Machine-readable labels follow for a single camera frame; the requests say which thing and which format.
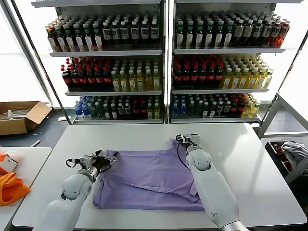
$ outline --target purple shirt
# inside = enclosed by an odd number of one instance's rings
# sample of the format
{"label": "purple shirt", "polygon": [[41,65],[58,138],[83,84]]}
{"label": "purple shirt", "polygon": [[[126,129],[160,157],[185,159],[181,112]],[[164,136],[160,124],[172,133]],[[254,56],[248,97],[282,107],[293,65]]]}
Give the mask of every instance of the purple shirt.
{"label": "purple shirt", "polygon": [[[115,152],[109,150],[107,156]],[[185,148],[179,147],[179,154],[185,162]],[[93,203],[98,208],[204,211],[175,140],[168,150],[119,151],[117,161],[100,174]]]}

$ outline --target white table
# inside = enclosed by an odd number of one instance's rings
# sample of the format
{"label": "white table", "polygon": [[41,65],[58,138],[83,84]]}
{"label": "white table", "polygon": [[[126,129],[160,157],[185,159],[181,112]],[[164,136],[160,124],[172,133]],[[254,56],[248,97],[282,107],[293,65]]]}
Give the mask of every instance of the white table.
{"label": "white table", "polygon": [[[0,151],[11,151],[9,155],[18,162],[15,169],[17,177],[23,179],[25,185],[31,188],[33,181],[51,153],[51,148],[0,147]],[[12,218],[22,200],[0,207],[0,230],[7,230],[11,226]]]}
{"label": "white table", "polygon": [[[65,160],[99,149],[160,150],[169,148],[169,138],[199,133],[240,205],[246,226],[274,226],[306,223],[307,219],[272,159],[249,124],[152,124],[71,125],[55,146],[23,201],[13,225],[33,227],[46,206],[61,193],[63,181],[77,172]],[[93,195],[85,201],[76,229],[210,229],[216,228],[200,211],[97,209]]]}

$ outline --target yellow bottle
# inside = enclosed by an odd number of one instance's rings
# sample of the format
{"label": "yellow bottle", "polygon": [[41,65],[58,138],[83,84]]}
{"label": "yellow bottle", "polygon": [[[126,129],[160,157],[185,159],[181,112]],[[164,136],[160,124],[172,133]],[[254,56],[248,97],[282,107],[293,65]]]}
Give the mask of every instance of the yellow bottle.
{"label": "yellow bottle", "polygon": [[259,75],[257,76],[256,82],[253,86],[254,89],[261,89],[262,83],[264,81],[264,74],[265,74],[266,68],[263,67],[260,69]]}
{"label": "yellow bottle", "polygon": [[144,91],[143,75],[140,69],[137,70],[137,86],[138,91]]}
{"label": "yellow bottle", "polygon": [[231,79],[231,71],[232,71],[231,68],[227,69],[227,71],[224,74],[223,79],[221,81],[220,88],[222,88],[222,89],[228,89],[229,88],[229,83],[230,83],[230,79]]}
{"label": "yellow bottle", "polygon": [[236,89],[236,86],[240,79],[240,72],[241,69],[239,67],[235,68],[233,76],[231,76],[229,88],[230,89]]}
{"label": "yellow bottle", "polygon": [[239,82],[237,84],[237,89],[244,89],[245,84],[247,80],[249,79],[249,74],[248,74],[249,69],[246,67],[243,69],[243,72],[241,74],[241,77],[239,79]]}
{"label": "yellow bottle", "polygon": [[161,84],[160,84],[160,76],[159,76],[159,71],[158,69],[154,69],[154,91],[160,91],[161,90]]}
{"label": "yellow bottle", "polygon": [[252,89],[252,87],[254,86],[256,79],[257,79],[257,72],[258,72],[258,68],[254,67],[252,69],[252,72],[251,72],[251,75],[248,81],[246,82],[246,86],[245,86],[246,89]]}
{"label": "yellow bottle", "polygon": [[154,83],[150,69],[146,69],[145,71],[145,90],[146,91],[154,90]]}

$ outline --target floor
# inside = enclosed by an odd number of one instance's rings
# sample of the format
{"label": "floor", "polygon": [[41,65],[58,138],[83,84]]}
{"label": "floor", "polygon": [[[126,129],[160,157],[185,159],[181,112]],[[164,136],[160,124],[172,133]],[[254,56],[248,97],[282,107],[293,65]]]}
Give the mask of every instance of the floor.
{"label": "floor", "polygon": [[[38,147],[51,147],[54,148],[59,138],[65,131],[68,123],[66,121],[58,122],[58,117],[63,116],[61,111],[52,111],[49,116],[32,132],[22,135],[11,135],[0,137],[0,146],[21,146],[29,147],[37,140],[41,143]],[[280,131],[305,131],[305,129],[286,111],[280,110],[270,125],[269,132],[280,132]],[[261,142],[265,145],[267,141],[296,141],[303,143],[308,147],[308,137],[299,138],[271,138],[262,139]],[[297,198],[300,205],[308,205],[308,191],[302,189],[294,189],[293,193]],[[12,228],[11,231],[26,231],[29,229],[18,229]],[[257,228],[256,231],[260,230],[271,230],[271,231],[307,231],[308,224],[302,226],[292,227],[264,227]]]}

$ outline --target cardboard box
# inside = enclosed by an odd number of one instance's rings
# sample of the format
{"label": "cardboard box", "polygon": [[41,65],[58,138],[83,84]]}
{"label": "cardboard box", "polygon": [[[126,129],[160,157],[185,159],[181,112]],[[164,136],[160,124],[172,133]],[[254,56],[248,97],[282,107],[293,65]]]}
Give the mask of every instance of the cardboard box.
{"label": "cardboard box", "polygon": [[0,113],[13,109],[30,109],[23,119],[0,120],[0,135],[23,134],[35,129],[51,111],[39,101],[0,103]]}

